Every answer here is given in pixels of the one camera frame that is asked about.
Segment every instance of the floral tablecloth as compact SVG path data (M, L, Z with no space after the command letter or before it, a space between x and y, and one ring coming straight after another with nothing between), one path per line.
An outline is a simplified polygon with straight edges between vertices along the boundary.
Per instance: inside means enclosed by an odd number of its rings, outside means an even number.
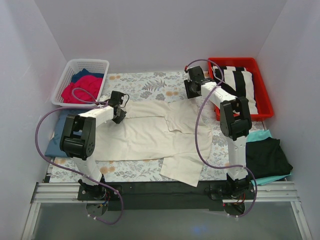
M113 90L130 95L130 101L163 100L168 103L187 98L184 72L144 72L108 74L102 95L110 96ZM200 106L203 97L197 98ZM208 162L215 166L228 164L228 144L221 133L220 123L216 120L214 105L208 102L202 112L203 121L212 128L212 148ZM253 122L251 131L264 129L262 122ZM75 163L68 158L56 158L55 163L77 170ZM154 182L172 181L160 175L162 159L134 161L97 161L100 171L107 182ZM203 166L200 180L225 180L226 170ZM75 183L79 175L53 167L50 183Z

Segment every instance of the red towel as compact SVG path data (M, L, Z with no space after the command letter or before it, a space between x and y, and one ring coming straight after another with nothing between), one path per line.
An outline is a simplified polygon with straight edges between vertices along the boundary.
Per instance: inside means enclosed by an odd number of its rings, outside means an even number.
M72 96L72 90L74 88L81 88L87 90L91 93L95 99L98 97L98 93L102 84L102 78L95 77L92 75L87 75L81 77L76 83L70 83L62 92L61 97L63 97L63 102L66 104L85 104L82 101L79 101ZM92 99L87 93L81 90L75 90L74 95L76 95L79 99L88 102L94 102L95 100Z

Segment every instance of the red plastic bin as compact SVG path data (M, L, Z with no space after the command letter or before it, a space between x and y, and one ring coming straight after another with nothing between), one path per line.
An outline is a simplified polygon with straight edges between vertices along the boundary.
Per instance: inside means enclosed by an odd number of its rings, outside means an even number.
M219 66L234 66L234 67L245 67L248 72L252 73L254 98L256 101L256 108L258 114L251 114L252 121L264 121L267 118L271 118L274 115L264 81L259 71L256 60L252 57L210 57L209 60L215 62ZM211 68L211 63L208 62L209 75L211 78L214 77ZM215 107L215 116L220 121L220 110L217 106Z

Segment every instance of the white laundry basket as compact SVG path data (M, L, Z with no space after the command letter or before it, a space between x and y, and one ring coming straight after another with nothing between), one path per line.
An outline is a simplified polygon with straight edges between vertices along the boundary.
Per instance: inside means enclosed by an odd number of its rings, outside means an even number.
M65 88L71 82L71 78L74 74L77 74L82 69L87 69L91 73L99 73L104 74L102 79L102 84L97 96L97 100L101 96L102 89L105 84L105 80L107 77L107 72L109 68L109 62L107 60L100 60L100 59L73 59L70 60L63 70L63 73L60 77L58 84L55 87L54 93L51 97L51 102L54 105L60 106L69 106L69 107L87 107L87 106L94 106L94 104L76 104L76 103L64 103L64 99L62 98L61 94L65 90Z

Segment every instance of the plastic basket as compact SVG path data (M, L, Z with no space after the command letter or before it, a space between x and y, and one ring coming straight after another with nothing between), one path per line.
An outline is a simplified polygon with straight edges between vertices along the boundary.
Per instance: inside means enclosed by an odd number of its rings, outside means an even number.
M264 121L267 118L271 118L274 115L268 92L266 90L264 81L259 71L256 60L252 57L211 57L209 60L215 62L219 66L234 66L234 67L245 67L247 71L252 73L254 98L256 102L256 108L258 114L251 114L252 121ZM214 77L210 62L209 75L211 78ZM220 121L220 110L217 106L215 107L215 116Z
M91 73L99 73L104 74L102 79L102 84L97 96L97 99L100 98L102 89L105 84L105 80L107 77L107 72L109 69L109 62L107 60L100 59L73 59L70 60L63 70L63 73L59 79L58 84L55 87L54 93L51 97L51 102L54 105L59 106L71 106L71 107L86 107L86 106L94 106L94 104L77 104L77 103L64 103L64 99L61 94L65 90L65 88L70 84L71 78L74 74L77 74L82 69L87 69Z

